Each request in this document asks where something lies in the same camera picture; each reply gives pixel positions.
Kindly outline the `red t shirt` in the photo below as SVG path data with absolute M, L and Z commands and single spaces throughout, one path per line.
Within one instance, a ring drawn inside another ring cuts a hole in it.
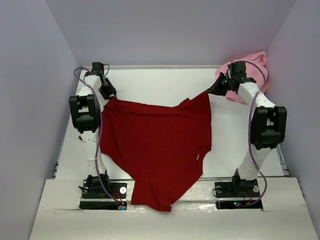
M 203 174 L 211 122 L 206 92 L 173 107 L 116 97 L 104 105 L 100 150 L 133 178 L 132 205 L 171 211 Z

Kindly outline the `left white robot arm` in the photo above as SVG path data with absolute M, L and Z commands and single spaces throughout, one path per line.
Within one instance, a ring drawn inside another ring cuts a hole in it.
M 95 91 L 97 89 L 107 101 L 117 95 L 116 88 L 107 77 L 105 66 L 109 64 L 93 62 L 91 70 L 82 66 L 76 68 L 73 71 L 74 75 L 78 70 L 85 70 L 83 78 L 77 77 L 83 87 L 76 95 L 69 97 L 68 103 L 71 121 L 73 127 L 80 133 L 87 161 L 87 178 L 80 189 L 91 199 L 97 195 L 101 198 L 107 196 L 116 201 L 117 199 L 111 195 L 110 178 L 101 156 L 103 120 L 101 105 Z

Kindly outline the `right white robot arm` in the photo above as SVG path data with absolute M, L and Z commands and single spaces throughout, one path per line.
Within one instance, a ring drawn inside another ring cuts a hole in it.
M 238 60 L 221 72 L 215 83 L 207 89 L 208 94 L 223 96 L 228 91 L 236 93 L 249 106 L 248 151 L 229 182 L 217 182 L 213 194 L 216 198 L 247 198 L 260 200 L 258 176 L 267 156 L 285 139 L 287 109 L 272 103 L 262 92 L 257 81 L 248 77 L 246 60 Z

